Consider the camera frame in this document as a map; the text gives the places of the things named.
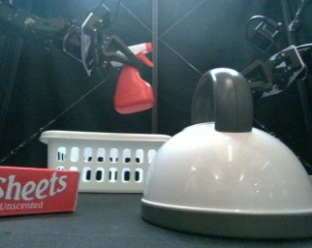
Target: red box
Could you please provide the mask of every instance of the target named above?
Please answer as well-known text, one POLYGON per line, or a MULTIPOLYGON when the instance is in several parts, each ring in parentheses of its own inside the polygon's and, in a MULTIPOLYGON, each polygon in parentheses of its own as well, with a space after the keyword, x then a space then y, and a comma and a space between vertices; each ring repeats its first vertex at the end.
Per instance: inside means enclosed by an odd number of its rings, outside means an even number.
POLYGON ((79 171, 0 167, 0 216, 72 212, 79 171))

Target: dark table surface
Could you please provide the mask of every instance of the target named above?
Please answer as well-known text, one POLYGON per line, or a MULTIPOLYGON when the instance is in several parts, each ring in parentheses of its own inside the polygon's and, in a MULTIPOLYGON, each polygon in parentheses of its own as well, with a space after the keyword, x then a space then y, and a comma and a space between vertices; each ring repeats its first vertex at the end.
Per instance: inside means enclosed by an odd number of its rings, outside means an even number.
POLYGON ((0 218, 0 248, 312 247, 300 240, 230 239, 174 232, 141 219, 141 194, 79 194, 74 213, 0 218))

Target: robotic arm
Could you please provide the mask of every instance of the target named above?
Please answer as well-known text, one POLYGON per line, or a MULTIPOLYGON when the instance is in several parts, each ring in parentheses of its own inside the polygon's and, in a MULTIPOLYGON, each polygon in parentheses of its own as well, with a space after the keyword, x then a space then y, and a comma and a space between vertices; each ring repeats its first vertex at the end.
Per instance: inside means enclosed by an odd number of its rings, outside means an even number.
POLYGON ((244 70, 253 95, 268 97, 281 93, 301 73, 312 73, 312 44, 289 46, 274 54, 268 61, 256 60, 244 70))
POLYGON ((98 69, 108 77, 112 71, 120 72, 123 67, 115 108, 120 113, 134 113, 151 109, 155 104, 153 88, 141 78, 138 70, 143 64, 153 66, 145 56, 145 53, 151 52, 151 45, 149 49, 134 46, 133 50, 118 36, 106 35, 103 31, 112 20, 114 15, 102 3, 90 10, 84 20, 70 22, 60 17, 43 18, 0 1, 0 27, 9 34, 27 37, 43 47, 56 46, 63 49, 83 63, 88 75, 98 69))

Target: kettle base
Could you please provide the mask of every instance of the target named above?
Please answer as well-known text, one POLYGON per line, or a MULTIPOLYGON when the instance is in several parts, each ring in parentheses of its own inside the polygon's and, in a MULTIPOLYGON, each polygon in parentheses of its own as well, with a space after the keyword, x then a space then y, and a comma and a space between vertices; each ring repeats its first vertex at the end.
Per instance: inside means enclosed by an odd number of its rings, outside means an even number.
POLYGON ((201 235, 254 239, 312 237, 312 213, 246 214, 173 209, 142 202, 142 219, 162 228, 201 235))

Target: red spray bottle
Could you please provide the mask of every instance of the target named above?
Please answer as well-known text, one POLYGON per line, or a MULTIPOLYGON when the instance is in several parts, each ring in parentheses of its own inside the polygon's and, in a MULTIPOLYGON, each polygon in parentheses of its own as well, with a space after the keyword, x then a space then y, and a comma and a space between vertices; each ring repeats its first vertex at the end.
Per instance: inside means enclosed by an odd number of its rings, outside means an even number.
MULTIPOLYGON (((154 66, 145 55, 153 51, 151 43, 130 46, 130 50, 147 66, 154 66)), ((115 67, 123 66, 114 100, 116 111, 129 114, 151 109, 155 105, 154 91, 151 85, 142 79, 138 67, 112 63, 115 67)))

